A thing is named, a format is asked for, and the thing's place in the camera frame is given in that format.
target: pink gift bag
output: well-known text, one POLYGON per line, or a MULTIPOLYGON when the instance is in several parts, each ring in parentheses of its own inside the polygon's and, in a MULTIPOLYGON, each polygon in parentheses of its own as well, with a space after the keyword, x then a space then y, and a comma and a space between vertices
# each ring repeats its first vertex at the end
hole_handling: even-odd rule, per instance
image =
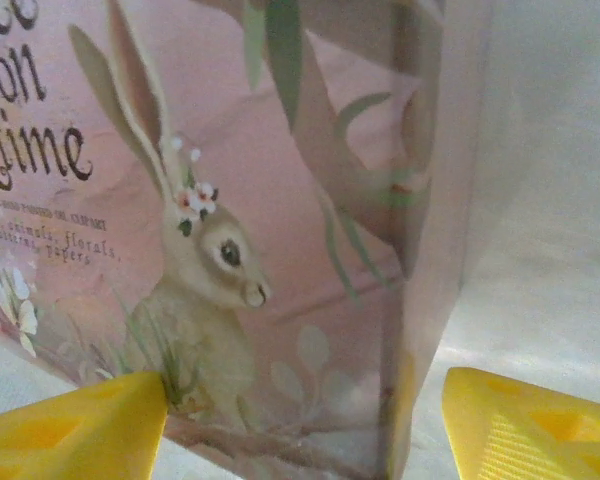
POLYGON ((245 478, 398 477, 486 0, 0 1, 0 336, 245 478))

